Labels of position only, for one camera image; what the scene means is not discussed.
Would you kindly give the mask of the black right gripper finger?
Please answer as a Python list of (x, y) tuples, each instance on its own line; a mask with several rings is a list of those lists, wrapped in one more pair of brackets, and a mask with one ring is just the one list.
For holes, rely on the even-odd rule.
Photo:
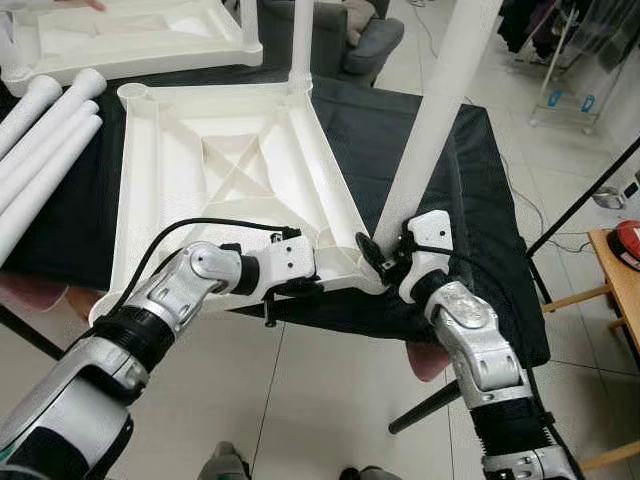
[(361, 252), (362, 260), (375, 271), (379, 279), (387, 279), (387, 271), (392, 268), (393, 262), (388, 262), (379, 244), (372, 241), (369, 234), (365, 232), (355, 234), (355, 243)]

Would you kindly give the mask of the white ribbed plastic table top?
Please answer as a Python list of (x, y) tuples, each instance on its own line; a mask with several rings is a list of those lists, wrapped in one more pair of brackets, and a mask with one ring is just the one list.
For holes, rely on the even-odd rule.
[(123, 84), (122, 180), (105, 314), (147, 264), (196, 241), (269, 243), (271, 228), (301, 230), (326, 291), (383, 292), (358, 250), (365, 232), (315, 102), (316, 84)]
[(239, 15), (223, 0), (102, 0), (108, 9), (55, 0), (0, 0), (12, 12), (23, 76), (0, 76), (22, 96), (36, 76), (68, 86), (79, 70), (106, 79), (228, 65), (259, 67), (264, 47), (246, 51)]

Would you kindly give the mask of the person's bare hand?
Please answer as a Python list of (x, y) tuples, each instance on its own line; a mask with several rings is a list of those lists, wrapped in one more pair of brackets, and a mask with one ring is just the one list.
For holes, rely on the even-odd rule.
[(108, 6), (102, 0), (55, 0), (56, 3), (72, 6), (87, 6), (96, 12), (105, 12)]

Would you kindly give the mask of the black table cloth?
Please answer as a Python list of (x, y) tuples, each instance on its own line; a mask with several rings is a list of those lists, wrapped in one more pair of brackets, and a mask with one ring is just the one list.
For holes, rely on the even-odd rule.
[[(118, 88), (115, 79), (106, 83), (97, 99), (99, 133), (15, 244), (0, 266), (1, 273), (96, 291), (108, 288), (124, 143), (125, 110), (116, 95)], [(374, 227), (421, 99), (412, 93), (315, 77), (312, 102), (358, 214), (366, 227)], [(522, 364), (547, 364), (547, 329), (526, 244), (518, 233), (515, 201), (483, 108), (458, 110), (419, 205), (420, 212), (434, 210), (448, 211), (456, 224), (454, 247), (463, 261), (452, 262), (453, 273), (498, 312), (500, 332)], [(285, 300), (273, 311), (276, 320), (329, 332), (431, 342), (434, 335), (421, 324), (420, 314), (420, 308), (397, 296), (379, 300), (358, 291)]]

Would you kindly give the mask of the black metal table leg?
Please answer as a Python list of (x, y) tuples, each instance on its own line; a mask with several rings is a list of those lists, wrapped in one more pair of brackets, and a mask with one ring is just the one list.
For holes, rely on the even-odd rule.
[(457, 401), (462, 396), (460, 384), (457, 380), (449, 381), (443, 388), (436, 390), (424, 401), (417, 403), (415, 407), (402, 413), (388, 425), (388, 433), (396, 435), (402, 433), (403, 430), (411, 428), (416, 422), (426, 419), (426, 417), (433, 415), (438, 410), (442, 410), (448, 406), (449, 403)]
[(4, 325), (10, 332), (17, 334), (20, 339), (26, 340), (28, 344), (45, 353), (52, 360), (59, 360), (61, 357), (61, 349), (58, 346), (3, 305), (0, 305), (0, 325)]

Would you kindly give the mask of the grey left robot foot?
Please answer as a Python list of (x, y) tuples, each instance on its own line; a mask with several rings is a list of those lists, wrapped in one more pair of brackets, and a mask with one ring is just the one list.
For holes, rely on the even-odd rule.
[(196, 477), (196, 480), (252, 480), (250, 466), (233, 443), (219, 442)]

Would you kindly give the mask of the grey robot foot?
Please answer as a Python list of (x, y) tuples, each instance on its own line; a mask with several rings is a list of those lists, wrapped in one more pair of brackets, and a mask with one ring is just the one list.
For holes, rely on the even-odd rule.
[(364, 468), (347, 467), (344, 468), (338, 480), (403, 480), (396, 474), (392, 474), (384, 468), (378, 466), (367, 466)]
[(196, 480), (252, 480), (250, 466), (233, 443), (219, 442), (196, 477)]

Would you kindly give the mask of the grey right robot foot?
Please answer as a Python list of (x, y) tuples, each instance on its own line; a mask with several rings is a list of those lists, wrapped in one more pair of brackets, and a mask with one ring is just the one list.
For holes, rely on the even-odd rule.
[(338, 480), (403, 480), (396, 474), (392, 474), (384, 468), (378, 466), (367, 466), (364, 468), (347, 467), (344, 468)]

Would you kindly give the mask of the black tripod stand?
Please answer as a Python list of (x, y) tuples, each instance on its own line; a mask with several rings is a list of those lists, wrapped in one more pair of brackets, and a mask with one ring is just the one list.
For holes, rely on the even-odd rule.
[(559, 232), (559, 229), (563, 227), (563, 224), (566, 224), (567, 220), (570, 220), (572, 216), (575, 215), (576, 212), (585, 205), (585, 202), (589, 201), (590, 198), (594, 196), (594, 193), (598, 191), (600, 187), (603, 187), (604, 183), (607, 183), (608, 180), (617, 173), (617, 170), (620, 170), (622, 168), (622, 165), (625, 165), (627, 163), (627, 160), (631, 159), (631, 156), (635, 155), (635, 152), (639, 147), (640, 138), (636, 138), (636, 140), (632, 141), (631, 145), (628, 146), (626, 150), (622, 152), (622, 154), (618, 155), (617, 159), (614, 160), (613, 163), (609, 165), (608, 168), (605, 169), (604, 172), (600, 174), (599, 177), (596, 178), (594, 182), (591, 183), (590, 186), (586, 188), (585, 191), (582, 192), (581, 195), (577, 197), (576, 200), (573, 201), (572, 204), (562, 212), (561, 215), (558, 216), (556, 221), (553, 221), (553, 223), (550, 224), (549, 227), (545, 229), (538, 238), (535, 239), (535, 242), (532, 243), (531, 246), (527, 247), (527, 259), (532, 259), (532, 257), (536, 255), (536, 252), (538, 252), (545, 243), (548, 243), (550, 239), (553, 238), (553, 236), (556, 236), (556, 234)]

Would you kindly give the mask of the wooden side table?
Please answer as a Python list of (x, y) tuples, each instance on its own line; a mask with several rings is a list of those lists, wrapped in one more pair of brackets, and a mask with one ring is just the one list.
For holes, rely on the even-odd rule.
[(632, 438), (639, 428), (639, 362), (640, 344), (640, 271), (631, 269), (614, 253), (609, 243), (611, 229), (595, 229), (586, 233), (588, 244), (581, 255), (590, 252), (598, 264), (595, 287), (544, 303), (541, 311), (554, 314), (576, 308), (584, 315), (588, 338), (595, 356), (603, 358), (605, 380), (627, 381), (631, 410), (618, 415), (620, 426)]

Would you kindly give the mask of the small metal bowl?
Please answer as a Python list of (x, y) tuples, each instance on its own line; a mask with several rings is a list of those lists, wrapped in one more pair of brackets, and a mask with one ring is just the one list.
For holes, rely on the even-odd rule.
[(626, 209), (627, 197), (623, 195), (620, 189), (611, 186), (602, 186), (591, 195), (591, 200), (596, 206), (608, 210)]

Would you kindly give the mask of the red round device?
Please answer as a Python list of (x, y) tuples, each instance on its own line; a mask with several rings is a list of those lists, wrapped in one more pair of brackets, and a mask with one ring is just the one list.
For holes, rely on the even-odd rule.
[(608, 233), (608, 246), (623, 265), (640, 271), (640, 223), (635, 220), (621, 221)]

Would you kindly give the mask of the pink trouser leg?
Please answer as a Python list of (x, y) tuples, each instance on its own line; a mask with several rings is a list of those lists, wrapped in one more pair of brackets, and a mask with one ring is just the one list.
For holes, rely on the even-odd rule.
[(69, 287), (36, 276), (0, 273), (0, 306), (19, 312), (47, 312), (55, 307), (73, 307)]

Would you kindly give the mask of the dark hanging clothes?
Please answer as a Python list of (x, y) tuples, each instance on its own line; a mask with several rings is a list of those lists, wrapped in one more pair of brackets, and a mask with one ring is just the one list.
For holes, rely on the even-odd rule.
[(503, 0), (498, 35), (508, 50), (520, 52), (532, 41), (536, 55), (549, 58), (561, 40), (556, 23), (576, 15), (564, 46), (613, 70), (639, 44), (639, 0)]

